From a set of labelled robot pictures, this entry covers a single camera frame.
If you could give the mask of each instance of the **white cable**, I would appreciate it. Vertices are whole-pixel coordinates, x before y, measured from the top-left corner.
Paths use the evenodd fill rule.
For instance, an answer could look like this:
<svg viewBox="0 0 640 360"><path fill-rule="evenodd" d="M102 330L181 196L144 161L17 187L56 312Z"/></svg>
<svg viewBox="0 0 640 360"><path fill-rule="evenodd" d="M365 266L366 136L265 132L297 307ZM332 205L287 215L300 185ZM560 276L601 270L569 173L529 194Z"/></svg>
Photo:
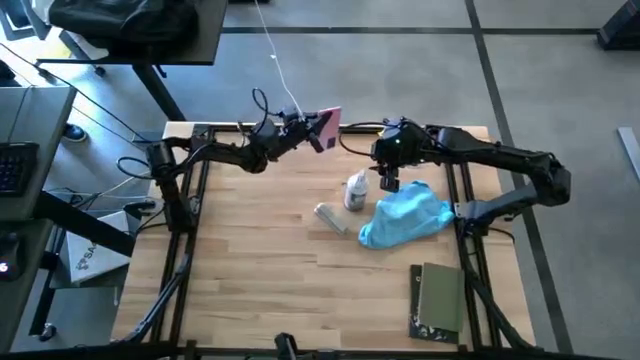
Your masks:
<svg viewBox="0 0 640 360"><path fill-rule="evenodd" d="M142 174L138 174L138 175L139 175L139 176L145 176L145 175L148 175L149 173L150 173L150 171L145 171L145 172L143 172ZM116 186L112 187L111 189L109 189L109 190L107 190L107 191L103 191L103 192L102 192L102 194L100 194L100 196L106 195L106 194L108 194L108 193L110 193L110 192L113 192L113 191L115 191L115 190L117 190L117 189L121 188L122 186L124 186L125 184L127 184L129 181L132 181L133 179L137 179L137 178L135 178L135 177L133 177L133 176L132 176L132 177L130 177L130 178L128 178L128 179L126 179L125 181L121 182L120 184L118 184L118 185L116 185Z"/></svg>
<svg viewBox="0 0 640 360"><path fill-rule="evenodd" d="M95 195L95 193L72 193L69 191L47 191L49 194L55 194L55 195L80 195L80 196L92 196ZM109 199L153 199L153 200L160 200L158 198L154 198L153 196L144 196L144 195L140 195L140 196L117 196L117 195L100 195L99 197L105 197L105 198L109 198Z"/></svg>
<svg viewBox="0 0 640 360"><path fill-rule="evenodd" d="M256 3L256 8L258 9L258 15L260 15L260 21L262 21L264 34L267 35L267 40L269 40L269 44L271 44L271 50L273 51L273 55L271 55L271 58L275 60L276 67L278 67L278 73L280 74L280 80L282 81L282 86L284 87L284 90L287 92L287 94L289 94L289 97L291 97L291 100L293 100L293 104L296 106L296 109L298 110L298 115L302 119L303 113L302 113L302 110L300 109L300 105L298 105L296 98L293 97L293 94L291 93L291 91L289 91L289 88L287 87L287 82L284 80L284 75L282 74L282 68L280 67L280 61L278 61L278 52L276 51L276 46L273 44L273 40L271 40L271 35L269 35L269 30L267 30L267 24L264 22L264 17L262 16L262 10L260 10L260 4L258 4L258 0L253 0L253 1Z"/></svg>
<svg viewBox="0 0 640 360"><path fill-rule="evenodd" d="M145 175L148 175L149 173L150 173L150 171L145 171L142 174L138 174L138 175L139 176L145 176ZM117 189L123 187L124 185L126 185L127 183L132 181L133 179L137 179L137 178L132 176L130 178L125 179L123 182L121 182L120 184L112 187L111 189L108 189L108 190L105 190L105 191L101 192L100 195L98 195L96 197L96 199L99 198L99 197L103 197L103 196L107 195L110 192L116 191ZM67 194L67 195L83 195L83 196L93 196L93 195L95 195L95 193L94 194L90 194L90 193L56 192L56 191L47 191L47 190L45 190L45 191L49 192L49 193L52 193L52 194L58 193L58 194ZM132 197L128 197L128 196L105 196L105 197L111 197L111 198L116 198L116 199L129 199L129 198L137 198L137 199L139 199L139 198L150 198L150 199L153 199L152 197L149 197L149 196L139 196L139 197L138 196L132 196Z"/></svg>

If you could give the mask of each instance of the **wooden table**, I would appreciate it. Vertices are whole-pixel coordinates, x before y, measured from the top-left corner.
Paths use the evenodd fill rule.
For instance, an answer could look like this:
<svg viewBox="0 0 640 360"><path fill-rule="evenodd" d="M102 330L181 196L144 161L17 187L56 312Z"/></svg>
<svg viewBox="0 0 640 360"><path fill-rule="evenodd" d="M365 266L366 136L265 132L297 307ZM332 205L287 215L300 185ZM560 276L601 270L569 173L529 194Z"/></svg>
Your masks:
<svg viewBox="0 0 640 360"><path fill-rule="evenodd" d="M193 126L168 123L165 136L190 136ZM465 130L488 139L484 127ZM237 133L219 133L217 138L241 142ZM345 135L348 146L362 151L374 140L375 135ZM178 150L176 157L181 161L185 154ZM385 196L378 188L379 177L368 174L363 212L344 210L342 197L347 178L371 165L371 159L342 148L316 154L307 144L257 175L211 163L181 343L194 339L198 347L274 348L274 336L285 331L304 349L455 351L454 345L407 335L409 266L459 266L453 226L389 250L361 246L359 229ZM470 167L477 199L501 193L494 168ZM440 199L449 198L443 167L401 170L402 183L414 179L427 182ZM158 197L159 190L152 186L150 195ZM319 202L330 204L347 221L346 236L336 235L314 215ZM156 300L169 237L165 228L149 229L138 237L113 338L131 331ZM497 232L490 232L484 243L496 302L520 334L533 342L514 245ZM172 314L170 305L163 339ZM486 327L486 318L481 319ZM461 339L469 343L466 319Z"/></svg>

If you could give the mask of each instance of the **desk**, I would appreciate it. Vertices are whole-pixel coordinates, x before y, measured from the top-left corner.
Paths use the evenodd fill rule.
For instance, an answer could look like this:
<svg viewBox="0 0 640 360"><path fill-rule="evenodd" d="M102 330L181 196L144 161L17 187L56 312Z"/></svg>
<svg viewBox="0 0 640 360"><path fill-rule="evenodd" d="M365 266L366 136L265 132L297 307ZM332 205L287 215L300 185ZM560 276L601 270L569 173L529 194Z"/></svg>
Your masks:
<svg viewBox="0 0 640 360"><path fill-rule="evenodd" d="M168 123L165 136L190 136L193 126ZM484 127L465 130L488 138ZM237 133L219 133L218 139L241 141ZM374 135L345 136L350 147L362 151L374 139ZM177 150L176 157L181 161L185 154ZM370 165L367 157L341 148L315 154L308 144L257 175L211 163L181 344L196 340L199 348L272 349L274 336L286 331L303 349L456 351L454 345L407 335L409 266L423 262L458 266L453 229L389 250L360 246L357 232L384 193L371 173L363 213L343 210L342 196L348 176ZM471 165L471 174L478 199L501 193L494 168ZM401 171L402 182L413 179L426 181L440 199L448 199L444 168L430 164ZM159 195L155 186L150 195ZM344 216L350 229L346 237L336 235L314 215L319 202ZM113 338L130 332L155 301L164 265L159 259L166 256L169 238L166 229L154 228L136 240ZM484 244L496 302L520 334L533 342L513 243L491 232ZM170 304L163 339L172 315ZM464 328L461 338L468 342L467 320Z"/></svg>
<svg viewBox="0 0 640 360"><path fill-rule="evenodd" d="M198 10L198 35L194 41L184 49L171 54L166 58L153 60L146 57L112 57L91 60L75 45L70 36L63 31L60 35L62 42L69 47L76 59L71 58L38 58L38 63L65 63L65 64L114 64L131 65L140 81L147 88L153 99L158 103L169 120L185 121L186 118L162 83L162 80L153 69L153 65L213 65L218 50L220 32L227 6L226 0L199 0Z"/></svg>
<svg viewBox="0 0 640 360"><path fill-rule="evenodd" d="M31 218L49 168L62 138L76 91L69 87L0 88L0 109L6 116L0 123L0 142L38 143L38 162L25 194L18 198L0 198L0 220L19 221ZM22 109L18 114L20 101Z"/></svg>
<svg viewBox="0 0 640 360"><path fill-rule="evenodd" d="M0 123L0 141L9 140L9 132L24 95L11 141L34 141L40 144L38 163L25 195L20 198L0 198L2 220L31 218L60 143L75 94L75 90L69 87L0 88L0 110L6 116ZM0 223L0 231L16 231L24 237L23 246L29 259L25 272L18 280L0 283L0 293L5 294L0 306L0 319L3 323L0 326L0 353L11 347L52 228L53 222L46 219Z"/></svg>
<svg viewBox="0 0 640 360"><path fill-rule="evenodd" d="M11 347L20 318L26 306L38 268L45 261L48 270L55 270L57 254L45 252L45 247L54 221L62 227L73 230L89 239L95 239L92 230L102 241L114 241L121 252L133 247L132 238L90 215L66 204L52 195L42 192L49 168L62 138L76 91L69 87L0 88L0 111L5 118L0 122L0 142L32 141L38 143L38 160L27 190L21 197L0 198L0 233L16 232L22 237L26 251L24 273L13 282L0 282L2 306L0 306L0 353ZM106 231L106 237L99 233ZM45 291L49 290L49 278L45 281ZM39 335L44 327L53 293L43 295L47 301L40 302L34 316L30 332Z"/></svg>

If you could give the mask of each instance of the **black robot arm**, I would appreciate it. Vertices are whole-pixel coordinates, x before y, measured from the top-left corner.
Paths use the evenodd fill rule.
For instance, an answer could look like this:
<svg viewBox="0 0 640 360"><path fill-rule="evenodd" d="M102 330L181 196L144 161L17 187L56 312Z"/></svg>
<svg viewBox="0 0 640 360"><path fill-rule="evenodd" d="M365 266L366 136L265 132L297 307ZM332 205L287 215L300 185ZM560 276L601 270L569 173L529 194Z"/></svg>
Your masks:
<svg viewBox="0 0 640 360"><path fill-rule="evenodd" d="M184 173L198 161L215 161L237 165L250 173L263 172L269 161L277 161L287 151L309 141L316 152L324 150L318 136L332 116L330 111L305 113L300 117L295 109L279 113L282 125L265 118L246 134L248 143L237 146L202 136L190 138L170 137L149 145L146 149L151 177L160 187L165 201L165 219L170 231L186 232L193 229L195 218L188 199L180 193L176 176ZM173 148L190 152L189 157L176 163Z"/></svg>
<svg viewBox="0 0 640 360"><path fill-rule="evenodd" d="M525 187L489 201L469 202L460 209L467 223L483 235L496 217L516 216L535 204L556 206L569 201L571 173L552 153L485 142L460 128L420 126L406 118L385 123L382 135L371 149L384 190L398 190L400 167L429 162L438 165L474 162L529 176L531 182Z"/></svg>

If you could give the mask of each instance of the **blue towel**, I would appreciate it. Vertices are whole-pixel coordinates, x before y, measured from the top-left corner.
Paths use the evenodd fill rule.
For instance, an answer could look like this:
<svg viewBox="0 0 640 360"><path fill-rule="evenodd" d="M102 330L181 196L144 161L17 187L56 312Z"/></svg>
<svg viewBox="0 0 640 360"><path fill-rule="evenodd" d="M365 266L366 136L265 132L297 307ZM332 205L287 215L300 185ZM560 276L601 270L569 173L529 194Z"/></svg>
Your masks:
<svg viewBox="0 0 640 360"><path fill-rule="evenodd" d="M426 183L414 181L378 201L358 239L368 248L385 249L435 234L453 218L448 201L438 200Z"/></svg>

